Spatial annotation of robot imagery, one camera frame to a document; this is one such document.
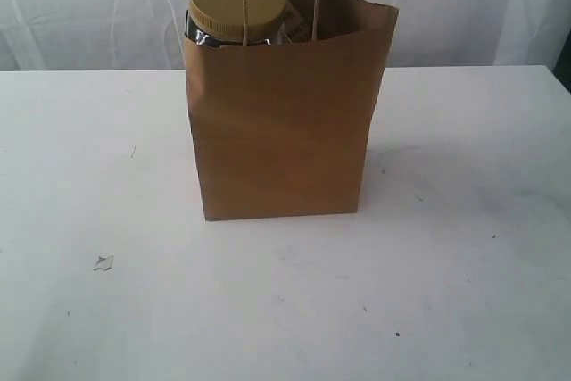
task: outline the jar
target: jar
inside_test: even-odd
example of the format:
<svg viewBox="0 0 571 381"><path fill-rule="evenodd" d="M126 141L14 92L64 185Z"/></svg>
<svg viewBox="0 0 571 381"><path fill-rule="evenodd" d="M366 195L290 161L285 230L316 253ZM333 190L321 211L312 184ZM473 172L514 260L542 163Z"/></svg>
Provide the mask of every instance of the jar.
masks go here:
<svg viewBox="0 0 571 381"><path fill-rule="evenodd" d="M284 43L286 0L247 0L248 45ZM241 45L244 0L190 0L186 36L198 45Z"/></svg>

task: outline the jar lid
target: jar lid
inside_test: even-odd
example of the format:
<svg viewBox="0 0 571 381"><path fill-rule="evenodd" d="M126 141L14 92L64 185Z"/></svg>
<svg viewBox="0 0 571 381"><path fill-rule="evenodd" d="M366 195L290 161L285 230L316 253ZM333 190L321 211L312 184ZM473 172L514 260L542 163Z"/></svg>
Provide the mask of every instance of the jar lid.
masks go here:
<svg viewBox="0 0 571 381"><path fill-rule="evenodd" d="M190 0L196 26L218 40L242 42L243 0ZM282 23L286 0L248 0L248 36L258 42L274 34Z"/></svg>

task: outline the paper bag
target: paper bag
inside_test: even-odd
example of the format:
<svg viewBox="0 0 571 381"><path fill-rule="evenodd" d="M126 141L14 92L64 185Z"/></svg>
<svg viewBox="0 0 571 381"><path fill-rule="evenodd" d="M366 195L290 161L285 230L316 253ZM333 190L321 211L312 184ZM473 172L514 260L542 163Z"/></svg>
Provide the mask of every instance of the paper bag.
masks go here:
<svg viewBox="0 0 571 381"><path fill-rule="evenodd" d="M290 0L307 22L313 0ZM398 10L319 0L316 42L199 46L186 90L207 220L356 212Z"/></svg>

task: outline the white curtain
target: white curtain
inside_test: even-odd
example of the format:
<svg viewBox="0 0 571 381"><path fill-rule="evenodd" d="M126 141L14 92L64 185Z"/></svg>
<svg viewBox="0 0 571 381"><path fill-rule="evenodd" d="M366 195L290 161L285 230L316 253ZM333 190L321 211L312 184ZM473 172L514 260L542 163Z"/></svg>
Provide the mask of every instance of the white curtain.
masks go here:
<svg viewBox="0 0 571 381"><path fill-rule="evenodd" d="M401 8L390 65L546 64L571 0L370 0ZM0 0L0 70L180 69L187 0Z"/></svg>

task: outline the table surface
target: table surface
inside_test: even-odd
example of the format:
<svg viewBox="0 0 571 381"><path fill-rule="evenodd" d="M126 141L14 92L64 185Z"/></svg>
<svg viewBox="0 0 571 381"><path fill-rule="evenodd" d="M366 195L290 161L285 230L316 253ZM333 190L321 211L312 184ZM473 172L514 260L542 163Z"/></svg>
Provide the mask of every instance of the table surface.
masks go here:
<svg viewBox="0 0 571 381"><path fill-rule="evenodd" d="M0 73L0 249L3 380L568 380L571 95L387 70L358 214L206 223L182 71Z"/></svg>

